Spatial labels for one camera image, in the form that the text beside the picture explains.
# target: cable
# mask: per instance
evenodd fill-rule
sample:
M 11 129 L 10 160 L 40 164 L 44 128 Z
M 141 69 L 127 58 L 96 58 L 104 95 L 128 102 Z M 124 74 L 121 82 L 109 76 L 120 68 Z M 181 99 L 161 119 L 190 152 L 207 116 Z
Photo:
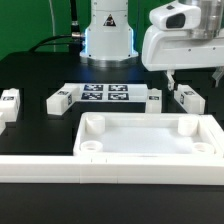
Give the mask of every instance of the cable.
M 140 0 L 138 1 L 138 6 L 137 6 L 137 22 L 136 22 L 136 28 L 135 28 L 135 40 L 134 40 L 134 49 L 137 50 L 137 37 L 138 37 L 138 29 L 139 29 L 139 19 L 140 19 Z
M 30 49 L 29 49 L 29 52 L 35 52 L 35 50 L 36 50 L 39 46 L 41 46 L 41 45 L 43 45 L 43 44 L 45 44 L 45 43 L 47 43 L 47 42 L 49 42 L 49 41 L 52 41 L 52 40 L 58 40 L 58 39 L 64 39 L 64 38 L 71 38 L 71 37 L 72 37 L 72 35 L 69 34 L 69 35 L 57 35 L 57 36 L 53 36 L 53 37 L 46 38 L 46 39 L 40 41 L 40 42 L 39 42 L 38 44 L 36 44 L 34 47 L 30 48 Z
M 55 25 L 55 16 L 54 16 L 54 8 L 53 8 L 52 0 L 49 0 L 49 5 L 50 5 L 50 11 L 51 11 L 53 36 L 56 36 L 56 25 Z
M 40 44 L 40 45 L 36 45 L 35 47 L 31 48 L 29 50 L 29 52 L 33 53 L 36 51 L 37 48 L 39 47 L 43 47 L 43 46 L 56 46 L 56 45 L 76 45 L 79 43 L 75 43 L 75 42 L 69 42 L 69 43 L 47 43 L 47 44 Z

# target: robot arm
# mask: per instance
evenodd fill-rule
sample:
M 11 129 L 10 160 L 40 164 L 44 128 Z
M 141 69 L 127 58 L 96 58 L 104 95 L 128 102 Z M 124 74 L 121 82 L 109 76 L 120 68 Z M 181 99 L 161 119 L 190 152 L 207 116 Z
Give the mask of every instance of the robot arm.
M 223 0 L 179 0 L 152 10 L 142 62 L 149 71 L 224 66 Z

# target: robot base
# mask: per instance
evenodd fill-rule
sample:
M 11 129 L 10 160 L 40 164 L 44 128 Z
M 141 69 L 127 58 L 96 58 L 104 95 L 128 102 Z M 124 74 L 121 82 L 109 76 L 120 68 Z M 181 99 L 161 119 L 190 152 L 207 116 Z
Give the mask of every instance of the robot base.
M 126 67 L 129 65 L 137 64 L 139 60 L 138 55 L 135 57 L 130 57 L 124 60 L 98 60 L 93 59 L 89 57 L 80 57 L 81 63 L 97 66 L 97 67 L 112 67 L 112 68 L 120 68 L 120 67 Z

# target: white plastic part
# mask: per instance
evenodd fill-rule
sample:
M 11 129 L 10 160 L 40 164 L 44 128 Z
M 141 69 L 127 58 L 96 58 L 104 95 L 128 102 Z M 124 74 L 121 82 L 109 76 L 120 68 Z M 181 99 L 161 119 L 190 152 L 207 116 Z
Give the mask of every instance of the white plastic part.
M 212 40 L 192 40 L 189 31 L 146 31 L 142 63 L 149 71 L 221 67 L 224 65 L 224 29 Z
M 79 87 L 62 87 L 59 91 L 47 99 L 47 113 L 53 115 L 62 115 L 75 102 L 79 93 Z
M 93 115 L 105 118 L 103 134 L 93 135 L 86 129 L 86 119 Z M 97 155 L 104 160 L 111 156 L 190 159 L 194 158 L 192 144 L 205 142 L 212 144 L 216 148 L 215 156 L 221 158 L 224 148 L 217 143 L 210 128 L 198 115 L 85 113 L 80 121 L 74 154 L 82 155 L 80 145 L 83 142 L 99 141 L 104 149 Z
M 205 142 L 196 142 L 193 144 L 192 153 L 211 156 L 215 154 L 215 148 L 213 145 Z
M 162 112 L 162 91 L 158 89 L 151 89 L 148 91 L 146 106 L 146 113 L 161 113 Z
M 171 2 L 169 4 L 163 5 L 159 8 L 153 9 L 150 12 L 150 21 L 160 30 L 170 30 L 167 28 L 168 18 L 182 14 L 185 16 L 184 26 L 176 29 L 189 30 L 194 29 L 199 26 L 201 22 L 201 9 L 197 6 L 184 5 L 178 1 Z
M 0 112 L 4 113 L 6 122 L 17 120 L 20 107 L 20 94 L 18 89 L 4 90 L 0 99 Z
M 188 85 L 178 85 L 174 99 L 190 114 L 204 114 L 205 100 Z
M 178 122 L 178 133 L 183 136 L 192 137 L 198 131 L 198 117 L 186 116 L 180 117 Z
M 78 88 L 75 101 L 146 102 L 146 84 L 66 83 L 63 88 Z
M 91 0 L 91 24 L 81 60 L 122 61 L 135 58 L 133 30 L 128 25 L 127 0 Z
M 0 112 L 0 135 L 5 130 L 4 114 Z
M 89 134 L 103 134 L 105 132 L 105 117 L 102 115 L 89 115 L 86 118 L 86 129 Z
M 178 121 L 192 115 L 93 113 L 105 117 L 106 130 L 91 135 L 103 150 L 90 153 L 80 150 L 89 141 L 89 114 L 81 118 L 74 156 L 0 156 L 0 182 L 224 185 L 224 132 L 212 116 L 195 115 L 198 131 L 185 137 L 178 134 Z M 212 145 L 214 154 L 193 153 L 196 143 Z

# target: black tabletop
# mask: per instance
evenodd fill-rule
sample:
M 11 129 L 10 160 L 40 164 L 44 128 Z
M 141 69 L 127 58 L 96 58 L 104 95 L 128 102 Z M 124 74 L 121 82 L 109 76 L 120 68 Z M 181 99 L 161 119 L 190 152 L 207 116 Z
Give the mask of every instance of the black tabletop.
M 206 100 L 205 113 L 224 127 L 223 82 L 213 88 L 213 72 L 177 71 L 175 79 L 196 90 Z M 76 102 L 63 116 L 47 115 L 46 99 L 68 82 L 147 84 L 163 91 L 163 113 L 183 113 L 163 72 L 148 72 L 141 62 L 100 69 L 80 64 L 78 54 L 13 53 L 0 62 L 0 94 L 18 88 L 21 107 L 17 122 L 7 123 L 0 136 L 0 154 L 72 156 L 82 113 L 145 111 L 144 103 Z M 224 218 L 222 186 L 5 183 L 0 199 L 1 224 L 221 224 Z

